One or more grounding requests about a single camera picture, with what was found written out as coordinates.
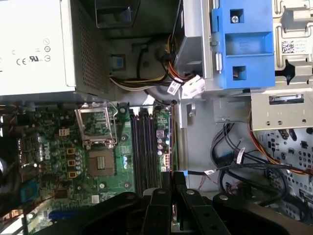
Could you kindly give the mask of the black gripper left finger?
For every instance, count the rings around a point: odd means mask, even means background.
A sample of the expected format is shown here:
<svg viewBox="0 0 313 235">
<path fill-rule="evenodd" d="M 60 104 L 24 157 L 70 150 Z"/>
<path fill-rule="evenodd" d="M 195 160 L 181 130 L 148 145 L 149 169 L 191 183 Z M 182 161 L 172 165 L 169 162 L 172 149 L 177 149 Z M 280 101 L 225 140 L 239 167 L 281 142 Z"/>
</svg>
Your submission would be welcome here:
<svg viewBox="0 0 313 235">
<path fill-rule="evenodd" d="M 63 235 L 169 235 L 171 177 L 150 196 L 124 192 L 61 222 Z"/>
</svg>

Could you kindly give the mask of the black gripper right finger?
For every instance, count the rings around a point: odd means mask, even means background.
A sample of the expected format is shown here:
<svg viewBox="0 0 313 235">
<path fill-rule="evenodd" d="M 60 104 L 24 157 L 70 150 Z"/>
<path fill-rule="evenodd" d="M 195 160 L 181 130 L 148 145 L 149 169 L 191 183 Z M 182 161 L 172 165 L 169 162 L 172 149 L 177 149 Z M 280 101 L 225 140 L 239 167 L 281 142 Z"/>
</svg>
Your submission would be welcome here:
<svg viewBox="0 0 313 235">
<path fill-rule="evenodd" d="M 261 207 L 237 195 L 220 193 L 205 199 L 188 189 L 182 171 L 174 172 L 181 219 L 190 218 L 197 235 L 311 235 L 309 225 Z"/>
</svg>

